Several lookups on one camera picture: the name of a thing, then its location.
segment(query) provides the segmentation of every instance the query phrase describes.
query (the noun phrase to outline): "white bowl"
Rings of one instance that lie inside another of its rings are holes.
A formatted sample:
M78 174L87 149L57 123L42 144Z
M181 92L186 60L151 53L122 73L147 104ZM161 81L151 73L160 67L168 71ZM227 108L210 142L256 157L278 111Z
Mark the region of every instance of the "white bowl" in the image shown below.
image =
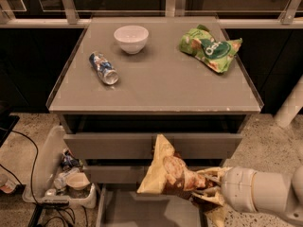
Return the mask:
M143 26L122 26L115 31L114 37L122 50L136 54L145 46L149 31Z
M83 172L70 175L66 179L66 184L75 190L82 190L90 184Z

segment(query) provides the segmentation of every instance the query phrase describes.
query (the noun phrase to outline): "speckled floor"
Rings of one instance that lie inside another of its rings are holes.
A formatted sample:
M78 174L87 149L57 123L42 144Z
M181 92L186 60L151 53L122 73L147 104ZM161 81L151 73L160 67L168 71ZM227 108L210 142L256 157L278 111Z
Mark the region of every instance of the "speckled floor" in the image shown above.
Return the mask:
M15 113L20 120L15 131L30 136L38 148L53 126L59 125L59 120L53 114ZM269 114L253 115L244 128L243 140L233 157L224 166L251 167L259 171L293 173L303 164L303 115L298 115L290 126L279 127ZM11 133L0 148L0 163L13 172L22 184L29 184L30 173L36 149L25 137ZM0 174L6 173L0 168ZM22 189L11 196L0 193L0 226L28 226L34 204L22 199ZM88 226L96 225L97 207L87 210ZM75 207L76 225L85 226L85 215L81 207ZM292 226L277 217L264 214L241 214L225 207L225 226ZM55 216L56 211L43 211L39 223L45 224ZM53 219L47 226L62 226L58 219Z

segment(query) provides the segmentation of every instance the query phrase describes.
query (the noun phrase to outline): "white post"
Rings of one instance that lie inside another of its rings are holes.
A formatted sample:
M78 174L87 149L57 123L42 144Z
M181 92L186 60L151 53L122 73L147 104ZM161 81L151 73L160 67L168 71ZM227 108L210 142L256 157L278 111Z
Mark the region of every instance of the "white post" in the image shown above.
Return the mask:
M303 76L293 88L281 108L276 113L274 119L277 124L287 127L303 107Z

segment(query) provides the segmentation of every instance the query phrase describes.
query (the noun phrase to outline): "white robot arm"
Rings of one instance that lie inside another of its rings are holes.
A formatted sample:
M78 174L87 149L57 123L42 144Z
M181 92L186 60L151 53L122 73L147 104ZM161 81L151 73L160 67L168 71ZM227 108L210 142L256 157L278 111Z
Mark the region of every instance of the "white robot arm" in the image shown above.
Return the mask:
M238 212L267 213L303 226L303 166L294 175L233 167L224 174L221 190Z

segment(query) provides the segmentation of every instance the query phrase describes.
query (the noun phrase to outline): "green bag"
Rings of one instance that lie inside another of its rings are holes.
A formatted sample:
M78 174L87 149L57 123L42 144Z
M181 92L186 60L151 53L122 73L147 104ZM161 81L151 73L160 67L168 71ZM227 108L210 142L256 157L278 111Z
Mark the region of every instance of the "green bag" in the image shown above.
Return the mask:
M217 73L226 72L241 47L242 39L216 42L207 27L198 25L182 36L179 48Z

